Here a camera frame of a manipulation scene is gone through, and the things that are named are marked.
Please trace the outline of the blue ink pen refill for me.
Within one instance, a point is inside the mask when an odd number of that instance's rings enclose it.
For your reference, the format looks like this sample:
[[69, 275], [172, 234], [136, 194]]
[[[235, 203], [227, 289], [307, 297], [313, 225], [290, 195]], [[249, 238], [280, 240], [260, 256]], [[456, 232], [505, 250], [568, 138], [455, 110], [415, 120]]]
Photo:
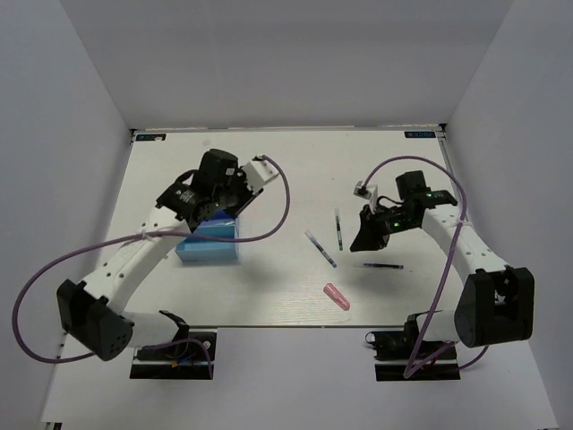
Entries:
[[319, 251], [319, 253], [323, 256], [323, 258], [329, 263], [332, 268], [337, 268], [338, 265], [334, 261], [334, 259], [326, 252], [323, 246], [318, 242], [318, 240], [314, 237], [314, 235], [308, 231], [304, 231], [305, 236], [309, 239], [312, 245]]

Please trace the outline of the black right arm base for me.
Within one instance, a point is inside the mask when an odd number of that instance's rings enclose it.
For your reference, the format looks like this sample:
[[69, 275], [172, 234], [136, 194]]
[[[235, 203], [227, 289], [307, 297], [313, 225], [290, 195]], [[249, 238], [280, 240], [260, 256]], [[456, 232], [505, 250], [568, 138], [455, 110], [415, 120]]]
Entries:
[[404, 372], [411, 355], [402, 331], [369, 331], [365, 343], [374, 350], [374, 371], [377, 382], [438, 382], [460, 380], [458, 356], [450, 348], [433, 361], [423, 365], [406, 379]]

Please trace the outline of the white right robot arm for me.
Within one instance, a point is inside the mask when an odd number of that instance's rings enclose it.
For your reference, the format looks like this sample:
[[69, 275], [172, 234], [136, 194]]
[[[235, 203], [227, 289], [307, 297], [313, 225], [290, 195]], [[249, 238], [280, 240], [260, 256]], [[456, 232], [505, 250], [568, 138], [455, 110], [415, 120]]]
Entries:
[[380, 203], [374, 185], [357, 184], [356, 196], [367, 200], [352, 252], [385, 248], [393, 234], [420, 228], [452, 262], [463, 283], [455, 309], [409, 315], [406, 350], [425, 357], [437, 342], [461, 342], [469, 348], [528, 340], [533, 333], [535, 280], [527, 268], [513, 268], [460, 218], [454, 196], [432, 190], [420, 170], [396, 179], [400, 202]]

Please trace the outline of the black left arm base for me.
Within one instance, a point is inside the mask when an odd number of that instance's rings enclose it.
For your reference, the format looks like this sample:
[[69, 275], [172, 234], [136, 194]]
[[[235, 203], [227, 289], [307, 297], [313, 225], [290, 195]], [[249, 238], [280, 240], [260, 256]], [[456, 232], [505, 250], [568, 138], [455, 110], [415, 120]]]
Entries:
[[211, 380], [216, 360], [217, 331], [190, 331], [187, 343], [167, 348], [139, 348], [133, 354], [132, 380]]

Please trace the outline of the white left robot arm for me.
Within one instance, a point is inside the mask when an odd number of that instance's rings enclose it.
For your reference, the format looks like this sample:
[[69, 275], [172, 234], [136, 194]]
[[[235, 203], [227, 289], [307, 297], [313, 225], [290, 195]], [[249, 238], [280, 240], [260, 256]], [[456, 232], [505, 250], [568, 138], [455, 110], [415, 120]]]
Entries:
[[104, 361], [117, 357], [140, 333], [124, 315], [130, 298], [159, 262], [217, 211], [237, 217], [278, 175], [257, 156], [239, 165], [235, 155], [208, 150], [157, 198], [133, 239], [125, 239], [101, 267], [56, 291], [64, 330]]

